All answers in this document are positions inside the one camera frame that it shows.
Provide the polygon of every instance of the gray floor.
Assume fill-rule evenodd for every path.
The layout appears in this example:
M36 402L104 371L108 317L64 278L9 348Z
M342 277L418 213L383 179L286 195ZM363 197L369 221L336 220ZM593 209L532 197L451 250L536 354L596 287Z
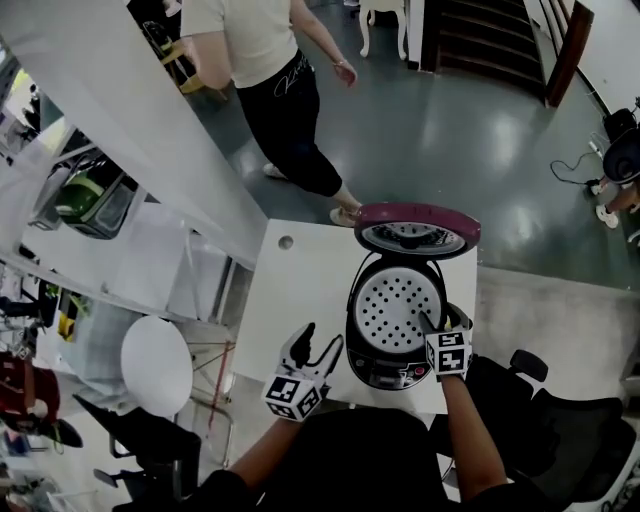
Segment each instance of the gray floor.
M623 220L622 228L608 230L593 213L596 200L549 170L555 159L573 165L589 151L590 133L603 134L601 114L578 77L560 108L547 109L482 77L409 71L397 57L394 29L372 29L365 60L357 20L341 5L315 12L360 73L358 86L346 90L300 37L322 97L317 142L362 202L427 202L476 217L483 226L479 259L487 267L640 290L637 249L625 243L633 229ZM541 36L540 44L550 72L551 43ZM266 159L231 96L225 105L207 93L190 101L267 215L328 223L328 200L261 174ZM588 156L568 177L582 181L601 169Z

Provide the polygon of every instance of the rice cooker lid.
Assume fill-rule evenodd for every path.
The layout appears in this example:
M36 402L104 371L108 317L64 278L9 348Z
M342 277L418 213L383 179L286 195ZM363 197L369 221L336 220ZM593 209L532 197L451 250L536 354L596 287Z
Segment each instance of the rice cooker lid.
M365 249L428 260L454 258L480 241L480 223L455 210L418 203L364 205L354 228Z

